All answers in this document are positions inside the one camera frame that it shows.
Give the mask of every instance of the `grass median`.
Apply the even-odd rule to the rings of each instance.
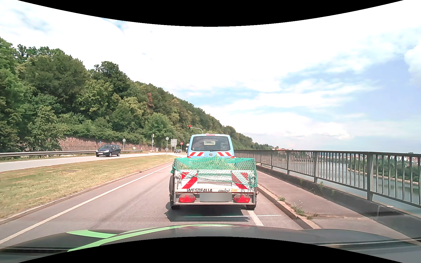
[[[128,153],[121,153],[121,155],[127,154],[141,154],[147,152],[128,152]],[[69,157],[86,157],[86,156],[95,156],[95,152],[92,153],[71,153],[71,154],[63,154],[59,155],[34,155],[34,156],[21,156],[18,158],[14,157],[0,157],[0,162],[10,162],[10,161],[21,161],[21,160],[40,160],[40,159],[56,159],[56,158],[69,158]]]
[[[44,166],[0,173],[0,219],[172,161],[155,155]]]

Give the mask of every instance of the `van rear window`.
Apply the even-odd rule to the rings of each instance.
[[[230,151],[230,143],[225,136],[196,136],[191,151]]]

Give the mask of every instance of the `hillside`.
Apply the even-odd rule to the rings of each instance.
[[[49,47],[13,47],[0,38],[0,152],[60,149],[68,137],[165,146],[188,141],[188,125],[232,137],[235,149],[270,149],[153,84],[103,61],[87,70]]]

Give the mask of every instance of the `red tail light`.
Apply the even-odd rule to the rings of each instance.
[[[196,197],[194,195],[190,195],[190,194],[184,194],[184,195],[180,195],[180,203],[193,203],[194,200],[196,200]]]
[[[249,197],[249,195],[235,195],[233,199],[237,203],[249,203],[251,197]]]

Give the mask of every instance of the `light blue van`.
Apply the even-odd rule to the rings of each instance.
[[[188,158],[205,158],[218,155],[222,158],[236,158],[230,135],[194,134],[188,146]]]

